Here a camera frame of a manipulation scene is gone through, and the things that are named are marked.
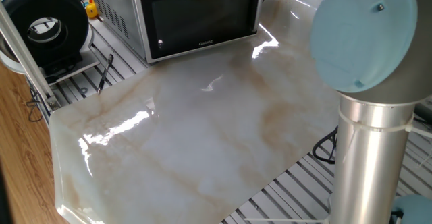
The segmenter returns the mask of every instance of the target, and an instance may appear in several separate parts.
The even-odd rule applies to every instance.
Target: silver cylinder
[[[415,104],[343,96],[331,224],[388,224]]]

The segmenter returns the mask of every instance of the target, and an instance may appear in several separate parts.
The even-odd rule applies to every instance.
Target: metal grate
[[[123,35],[129,39],[128,29],[126,27],[125,20],[117,14],[117,12],[111,8],[108,3],[105,3],[104,0],[94,0],[96,4],[99,6],[98,12],[101,15],[104,15],[107,20],[109,20],[114,26],[117,26],[117,29],[123,33]]]

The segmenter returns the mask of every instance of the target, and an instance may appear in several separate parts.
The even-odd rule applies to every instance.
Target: metal rod
[[[331,224],[389,223],[413,113],[342,97]]]
[[[9,14],[5,7],[0,2],[0,32],[5,38],[6,42],[10,46],[11,50],[21,63],[22,67],[26,71],[30,81],[34,87],[38,90],[43,100],[51,98],[51,101],[58,102],[54,98],[53,91],[49,87],[45,80],[42,72],[39,70],[33,56],[30,54],[26,44],[22,40],[22,37],[18,33],[14,23],[12,22]]]

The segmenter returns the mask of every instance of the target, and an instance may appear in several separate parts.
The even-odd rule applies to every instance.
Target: glossy white surface
[[[321,0],[266,0],[256,37],[163,61],[50,118],[70,223],[216,224],[338,120],[308,49]]]

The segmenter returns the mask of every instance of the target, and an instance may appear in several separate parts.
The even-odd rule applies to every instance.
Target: wire
[[[41,103],[38,99],[38,92],[36,91],[36,89],[34,88],[34,85],[32,85],[30,87],[30,94],[32,95],[32,99],[28,102],[26,102],[26,106],[31,108],[30,113],[28,114],[28,121],[34,123],[34,122],[39,122],[40,120],[42,120],[42,116],[39,119],[32,119],[32,115],[34,112],[34,108],[36,108],[38,106],[38,103]]]
[[[312,155],[314,156],[314,158],[316,158],[316,159],[318,159],[318,160],[320,160],[320,161],[323,161],[323,162],[326,162],[326,163],[329,163],[329,164],[331,164],[331,165],[333,165],[333,164],[335,164],[335,161],[334,160],[331,160],[331,158],[332,158],[332,156],[333,156],[333,154],[334,154],[334,151],[335,151],[335,149],[336,149],[336,140],[337,140],[337,138],[336,138],[336,134],[338,133],[338,127],[336,127],[332,132],[330,132],[328,135],[326,135],[324,138],[322,138],[322,139],[320,139],[320,141],[318,141],[314,146],[313,146],[313,149],[312,149]],[[318,149],[318,147],[320,147],[324,142],[326,142],[326,141],[330,141],[331,143],[333,143],[333,150],[331,151],[331,154],[330,154],[330,157],[328,158],[328,159],[326,159],[326,158],[324,158],[324,157],[320,157],[318,154],[317,154],[317,149]]]

